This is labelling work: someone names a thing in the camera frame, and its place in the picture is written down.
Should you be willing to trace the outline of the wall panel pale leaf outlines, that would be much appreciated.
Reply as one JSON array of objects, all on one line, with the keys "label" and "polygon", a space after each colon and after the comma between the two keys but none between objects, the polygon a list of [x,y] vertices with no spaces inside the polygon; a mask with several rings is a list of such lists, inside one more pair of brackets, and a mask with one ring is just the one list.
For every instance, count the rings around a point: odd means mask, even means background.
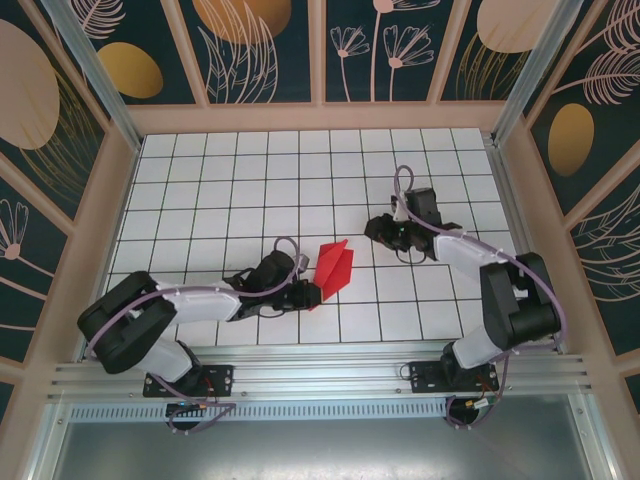
[{"label": "wall panel pale leaf outlines", "polygon": [[614,353],[640,349],[640,176],[615,187],[571,237]]}]

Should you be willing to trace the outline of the long aluminium mounting rail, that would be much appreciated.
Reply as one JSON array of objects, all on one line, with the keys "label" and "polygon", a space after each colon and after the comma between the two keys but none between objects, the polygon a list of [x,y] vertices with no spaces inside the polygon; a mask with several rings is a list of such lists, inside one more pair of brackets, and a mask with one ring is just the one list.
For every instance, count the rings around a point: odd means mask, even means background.
[{"label": "long aluminium mounting rail", "polygon": [[[440,342],[374,342],[197,347],[204,364],[234,368],[235,400],[406,398],[403,381],[411,361],[436,360]],[[508,395],[587,393],[593,385],[578,355],[544,350],[511,357],[504,383]],[[144,375],[129,370],[109,375],[96,362],[56,366],[45,392],[60,402],[116,402],[143,399]]]}]

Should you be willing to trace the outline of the wall panel single flower outline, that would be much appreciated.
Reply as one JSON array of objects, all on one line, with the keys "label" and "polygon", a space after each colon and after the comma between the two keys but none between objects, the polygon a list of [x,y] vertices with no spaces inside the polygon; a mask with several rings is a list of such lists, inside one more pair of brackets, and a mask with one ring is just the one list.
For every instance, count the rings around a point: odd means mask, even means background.
[{"label": "wall panel single flower outline", "polygon": [[68,236],[12,179],[0,157],[0,358],[24,364]]}]

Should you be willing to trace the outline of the aluminium corner post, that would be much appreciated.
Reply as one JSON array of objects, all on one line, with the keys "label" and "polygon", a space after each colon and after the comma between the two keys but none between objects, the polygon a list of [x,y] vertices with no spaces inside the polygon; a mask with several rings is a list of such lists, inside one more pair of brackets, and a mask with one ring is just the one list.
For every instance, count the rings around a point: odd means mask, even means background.
[{"label": "aluminium corner post", "polygon": [[135,153],[139,153],[142,135],[71,7],[66,0],[41,0],[41,2],[127,144]]},{"label": "aluminium corner post", "polygon": [[491,145],[501,147],[509,138],[527,103],[555,58],[578,15],[583,0],[557,0],[506,104],[491,132]]}]

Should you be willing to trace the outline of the wall panel with leaf outlines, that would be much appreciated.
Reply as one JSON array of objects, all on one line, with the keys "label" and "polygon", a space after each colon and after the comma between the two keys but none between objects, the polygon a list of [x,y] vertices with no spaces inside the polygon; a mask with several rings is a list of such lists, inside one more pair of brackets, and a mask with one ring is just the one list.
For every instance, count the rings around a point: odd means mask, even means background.
[{"label": "wall panel with leaf outlines", "polygon": [[208,102],[311,101],[308,0],[178,0]]}]

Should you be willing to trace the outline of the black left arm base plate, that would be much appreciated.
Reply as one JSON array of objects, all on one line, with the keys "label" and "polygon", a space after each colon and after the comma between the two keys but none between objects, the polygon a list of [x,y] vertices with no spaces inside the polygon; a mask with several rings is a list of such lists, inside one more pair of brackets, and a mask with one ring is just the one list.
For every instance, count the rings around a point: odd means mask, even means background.
[{"label": "black left arm base plate", "polygon": [[[229,397],[234,380],[233,365],[202,365],[193,367],[177,382],[168,385],[179,393],[198,399]],[[169,398],[169,392],[151,374],[146,374],[142,395],[145,398]]]}]

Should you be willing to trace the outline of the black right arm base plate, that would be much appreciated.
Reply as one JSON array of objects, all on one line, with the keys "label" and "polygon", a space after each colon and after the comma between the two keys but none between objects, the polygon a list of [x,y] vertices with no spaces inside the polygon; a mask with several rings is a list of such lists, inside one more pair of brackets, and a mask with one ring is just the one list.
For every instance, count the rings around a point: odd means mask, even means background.
[{"label": "black right arm base plate", "polygon": [[500,388],[496,368],[491,364],[449,371],[440,361],[410,362],[409,382],[413,393],[481,393],[484,387],[489,391]]}]

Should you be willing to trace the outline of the aluminium side rail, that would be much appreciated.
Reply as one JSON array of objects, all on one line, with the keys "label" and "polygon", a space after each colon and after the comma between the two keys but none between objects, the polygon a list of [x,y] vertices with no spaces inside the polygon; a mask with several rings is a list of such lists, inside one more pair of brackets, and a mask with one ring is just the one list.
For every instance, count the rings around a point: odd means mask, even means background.
[{"label": "aluminium side rail", "polygon": [[[531,232],[527,220],[525,218],[524,210],[520,202],[520,198],[517,194],[516,188],[513,184],[509,167],[506,163],[505,157],[499,147],[490,144],[487,148],[487,154],[489,162],[492,168],[492,172],[497,182],[498,192],[501,198],[501,202],[505,208],[505,215],[507,223],[511,233],[514,235],[515,251],[518,254],[524,254],[534,250],[534,242],[531,237]],[[548,343],[535,343],[525,344],[521,347],[522,350],[555,350],[559,354],[567,353],[567,318],[564,309],[562,308],[559,299],[557,298],[549,275],[546,275],[546,279],[540,281],[535,280],[535,284],[541,285],[541,289],[546,293],[551,302],[552,311],[559,317],[560,331],[554,333]]]}]

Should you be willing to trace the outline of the wall panel with peach circle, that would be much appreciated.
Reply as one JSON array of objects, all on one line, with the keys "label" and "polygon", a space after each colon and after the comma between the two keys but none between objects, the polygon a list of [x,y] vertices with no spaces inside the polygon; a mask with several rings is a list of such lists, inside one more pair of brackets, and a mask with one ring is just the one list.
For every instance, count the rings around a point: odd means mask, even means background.
[{"label": "wall panel with peach circle", "polygon": [[471,0],[440,99],[504,101],[556,0]]}]

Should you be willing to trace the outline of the wall panel gold oval feathers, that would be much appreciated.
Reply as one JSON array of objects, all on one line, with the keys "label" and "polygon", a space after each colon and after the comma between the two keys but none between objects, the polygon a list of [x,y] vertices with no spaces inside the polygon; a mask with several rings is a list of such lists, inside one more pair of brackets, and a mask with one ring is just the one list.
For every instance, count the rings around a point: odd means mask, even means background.
[{"label": "wall panel gold oval feathers", "polygon": [[640,0],[607,0],[531,134],[563,213],[640,140]]}]

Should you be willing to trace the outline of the wall panel with golden oval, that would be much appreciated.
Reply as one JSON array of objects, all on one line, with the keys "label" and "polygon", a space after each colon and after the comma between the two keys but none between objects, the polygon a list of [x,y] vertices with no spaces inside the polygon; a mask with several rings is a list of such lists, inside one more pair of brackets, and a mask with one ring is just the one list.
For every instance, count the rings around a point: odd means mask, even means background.
[{"label": "wall panel with golden oval", "polygon": [[68,0],[127,105],[195,102],[161,0]]}]

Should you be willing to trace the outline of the red paper sheet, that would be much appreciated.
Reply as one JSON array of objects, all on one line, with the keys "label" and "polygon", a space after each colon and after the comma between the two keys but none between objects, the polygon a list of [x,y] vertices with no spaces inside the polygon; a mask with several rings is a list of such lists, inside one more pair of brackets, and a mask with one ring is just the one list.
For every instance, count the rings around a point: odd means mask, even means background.
[{"label": "red paper sheet", "polygon": [[353,260],[354,250],[347,239],[320,246],[313,284],[320,288],[322,302],[350,283]]}]

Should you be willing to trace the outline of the wall panel with pink flowers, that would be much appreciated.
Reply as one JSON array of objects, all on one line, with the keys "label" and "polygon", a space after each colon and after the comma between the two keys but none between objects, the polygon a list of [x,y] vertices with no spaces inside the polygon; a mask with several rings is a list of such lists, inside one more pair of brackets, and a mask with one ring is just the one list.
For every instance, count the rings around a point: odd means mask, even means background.
[{"label": "wall panel with pink flowers", "polygon": [[427,99],[453,0],[327,0],[325,100]]}]

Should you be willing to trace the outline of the grey metal sheet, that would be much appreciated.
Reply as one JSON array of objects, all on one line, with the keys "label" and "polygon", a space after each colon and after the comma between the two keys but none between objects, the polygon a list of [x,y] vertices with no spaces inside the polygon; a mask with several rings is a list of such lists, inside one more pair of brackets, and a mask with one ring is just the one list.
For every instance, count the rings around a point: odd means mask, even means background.
[{"label": "grey metal sheet", "polygon": [[443,421],[222,422],[194,436],[161,424],[75,424],[53,480],[610,480],[571,425]]}]

